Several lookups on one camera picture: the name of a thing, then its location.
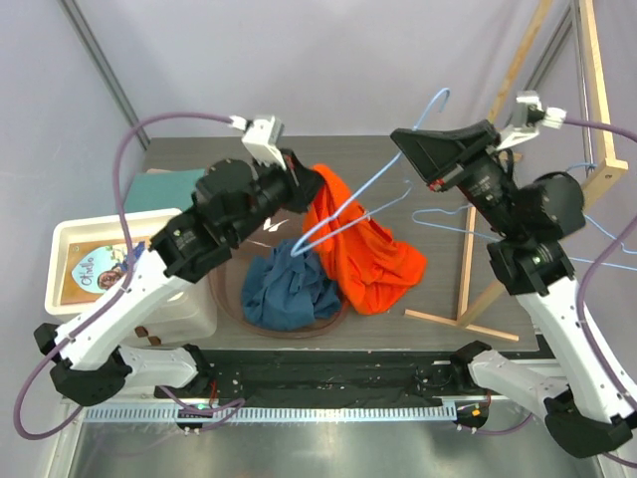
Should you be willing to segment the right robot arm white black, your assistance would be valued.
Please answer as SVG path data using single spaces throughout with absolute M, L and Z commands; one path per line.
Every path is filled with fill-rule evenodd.
M 460 190 L 498 240 L 488 245 L 498 281 L 539 327 L 563 376 L 546 377 L 482 342 L 451 357 L 455 389 L 504 395 L 542 420 L 568 454 L 609 454 L 632 439 L 636 385 L 588 312 L 561 240 L 583 228 L 584 194 L 565 171 L 518 186 L 498 155 L 505 148 L 488 121 L 449 130 L 399 128 L 392 141 L 432 190 Z

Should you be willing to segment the blue t shirt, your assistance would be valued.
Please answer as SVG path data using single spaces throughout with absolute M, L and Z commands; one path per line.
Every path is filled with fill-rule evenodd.
M 339 288 L 314 251 L 292 256 L 296 241 L 286 239 L 268 257 L 257 256 L 241 291 L 247 322 L 261 329 L 291 332 L 327 320 L 341 309 Z

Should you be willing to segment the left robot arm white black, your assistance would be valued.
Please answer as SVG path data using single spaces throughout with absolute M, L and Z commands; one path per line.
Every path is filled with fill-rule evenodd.
M 92 310 L 34 333 L 57 392 L 80 406 L 103 403 L 123 389 L 165 386 L 204 395 L 214 372 L 193 345 L 173 350 L 126 347 L 122 340 L 168 299 L 223 265 L 280 210 L 305 213 L 324 185 L 294 152 L 283 164 L 224 159 L 197 180 L 192 206 L 171 218 L 133 258 L 123 278 Z

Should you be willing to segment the orange t shirt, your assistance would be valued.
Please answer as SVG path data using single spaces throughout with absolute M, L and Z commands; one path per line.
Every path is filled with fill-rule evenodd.
M 307 241 L 317 242 L 313 251 L 324 271 L 354 309 L 376 315 L 387 312 L 420 283 L 427 258 L 365 213 L 354 200 Z

